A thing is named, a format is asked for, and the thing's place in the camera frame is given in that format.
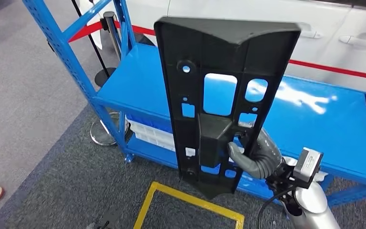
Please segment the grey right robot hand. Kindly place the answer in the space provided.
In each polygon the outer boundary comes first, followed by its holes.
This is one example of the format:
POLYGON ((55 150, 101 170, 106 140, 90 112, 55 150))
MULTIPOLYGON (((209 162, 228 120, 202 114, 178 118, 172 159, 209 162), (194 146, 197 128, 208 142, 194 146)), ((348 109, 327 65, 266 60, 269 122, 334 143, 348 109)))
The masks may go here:
POLYGON ((265 179, 279 167, 282 162, 282 154, 265 128, 261 128, 256 143, 257 147, 250 158, 242 154, 234 142, 227 144, 228 154, 236 165, 250 176, 265 179))

